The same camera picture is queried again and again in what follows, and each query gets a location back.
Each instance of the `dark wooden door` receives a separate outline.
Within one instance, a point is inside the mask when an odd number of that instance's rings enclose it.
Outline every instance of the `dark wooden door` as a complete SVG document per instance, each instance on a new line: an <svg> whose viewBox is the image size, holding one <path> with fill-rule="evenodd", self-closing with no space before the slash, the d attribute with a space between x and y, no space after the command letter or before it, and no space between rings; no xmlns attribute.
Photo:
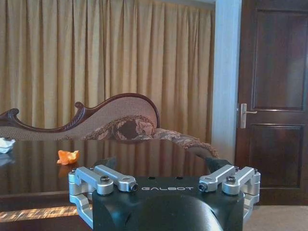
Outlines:
<svg viewBox="0 0 308 231"><path fill-rule="evenodd" d="M257 114L235 163L260 171L261 204L308 205L308 0L243 0L241 24L238 103Z"/></svg>

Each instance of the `bolt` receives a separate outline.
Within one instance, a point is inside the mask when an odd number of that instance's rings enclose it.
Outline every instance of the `bolt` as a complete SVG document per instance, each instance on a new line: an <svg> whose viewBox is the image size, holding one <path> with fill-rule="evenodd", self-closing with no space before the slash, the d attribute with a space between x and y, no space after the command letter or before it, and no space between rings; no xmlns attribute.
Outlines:
<svg viewBox="0 0 308 231"><path fill-rule="evenodd" d="M234 183L236 180L235 180L235 176L229 176L227 177L227 182L232 182Z"/></svg>
<svg viewBox="0 0 308 231"><path fill-rule="evenodd" d="M101 182L108 182L110 180L109 176L102 176Z"/></svg>
<svg viewBox="0 0 308 231"><path fill-rule="evenodd" d="M133 184L130 188L131 191L137 191L138 190L138 184Z"/></svg>
<svg viewBox="0 0 308 231"><path fill-rule="evenodd" d="M198 186L199 191L205 192L207 190L207 185L200 183Z"/></svg>

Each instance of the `white wall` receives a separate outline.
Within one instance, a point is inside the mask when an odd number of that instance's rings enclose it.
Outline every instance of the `white wall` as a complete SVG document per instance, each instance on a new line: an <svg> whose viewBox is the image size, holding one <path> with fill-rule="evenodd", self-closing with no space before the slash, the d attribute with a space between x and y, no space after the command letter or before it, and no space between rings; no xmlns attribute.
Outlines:
<svg viewBox="0 0 308 231"><path fill-rule="evenodd" d="M212 144L234 163L242 0L217 0Z"/></svg>

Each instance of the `silver door handle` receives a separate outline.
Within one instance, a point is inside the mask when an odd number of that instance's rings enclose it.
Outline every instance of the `silver door handle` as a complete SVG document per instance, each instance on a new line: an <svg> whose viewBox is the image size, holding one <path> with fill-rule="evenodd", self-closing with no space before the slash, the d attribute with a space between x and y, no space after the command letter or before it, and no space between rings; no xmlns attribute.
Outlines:
<svg viewBox="0 0 308 231"><path fill-rule="evenodd" d="M246 114L257 114L258 112L257 111L252 111L252 112L245 112Z"/></svg>
<svg viewBox="0 0 308 231"><path fill-rule="evenodd" d="M241 114L240 114L240 128L246 128L246 115L247 114L257 114L257 111L249 112L247 111L247 104L241 104Z"/></svg>

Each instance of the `glossy wooden table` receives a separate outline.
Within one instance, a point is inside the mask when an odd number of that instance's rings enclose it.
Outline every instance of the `glossy wooden table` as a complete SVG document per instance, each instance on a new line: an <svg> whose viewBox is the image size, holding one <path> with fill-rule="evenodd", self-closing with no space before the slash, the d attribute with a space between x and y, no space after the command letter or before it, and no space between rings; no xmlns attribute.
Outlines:
<svg viewBox="0 0 308 231"><path fill-rule="evenodd" d="M56 164L58 150L80 150L78 163ZM71 216L77 212L69 202L67 174L97 164L133 176L208 173L202 158L170 141L17 141L5 162L0 158L0 230L89 230Z"/></svg>

